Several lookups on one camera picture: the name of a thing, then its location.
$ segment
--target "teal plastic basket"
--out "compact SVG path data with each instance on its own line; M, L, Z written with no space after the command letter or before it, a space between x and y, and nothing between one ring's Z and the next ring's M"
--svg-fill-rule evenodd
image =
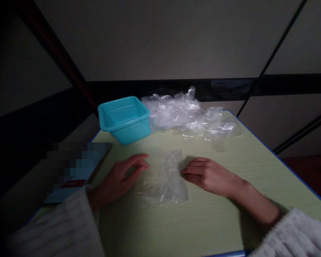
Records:
M110 132L122 145L151 134L150 111L135 96L100 104L98 112L100 128Z

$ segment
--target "floor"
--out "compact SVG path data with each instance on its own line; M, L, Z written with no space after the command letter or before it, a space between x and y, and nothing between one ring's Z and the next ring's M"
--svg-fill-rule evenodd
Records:
M321 197L321 156L287 158L283 161Z

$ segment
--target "white knit sleeve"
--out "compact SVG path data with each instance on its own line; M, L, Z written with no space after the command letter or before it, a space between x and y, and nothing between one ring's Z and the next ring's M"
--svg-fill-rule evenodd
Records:
M250 256L321 257L321 222L293 208Z
M13 256L104 256L87 188L13 233L9 238Z

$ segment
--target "plastic wrap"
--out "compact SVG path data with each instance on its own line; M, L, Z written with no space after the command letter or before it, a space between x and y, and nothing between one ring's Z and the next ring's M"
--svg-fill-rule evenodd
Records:
M235 116L222 120L222 107L203 110L195 98L195 88L188 93L172 96L154 94L143 97L142 102L150 110L149 123L153 132L173 129L173 135L182 135L186 144L192 145L200 138L212 142L212 148L224 151L224 138L241 134Z
M189 200L186 181L181 177L183 155L181 149L152 148L148 163L151 168L141 177L138 191L144 208L152 208L165 202Z
M149 124L152 132L169 130L175 126L184 126L195 122L204 112L195 98L195 87L187 93L176 95L143 97L142 103L149 109Z

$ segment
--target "plastic bag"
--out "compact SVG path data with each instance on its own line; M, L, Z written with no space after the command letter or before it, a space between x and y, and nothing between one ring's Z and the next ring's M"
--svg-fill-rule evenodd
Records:
M194 98L195 87L191 86L187 93L176 95L142 97L142 103L149 109L151 131L165 131L175 126L184 126L195 122L204 112L200 102Z
M154 94L143 97L142 102L150 110L149 124L152 132L173 129L173 135L182 135L186 144L192 145L196 138L212 142L212 148L224 151L224 138L241 134L235 116L222 120L222 107L210 107L205 111L195 98L195 88L188 93L172 96Z
M189 200L187 182L180 175L184 167L181 149L152 148L148 163L151 168L143 172L143 185L138 192L144 208L169 201L178 203Z

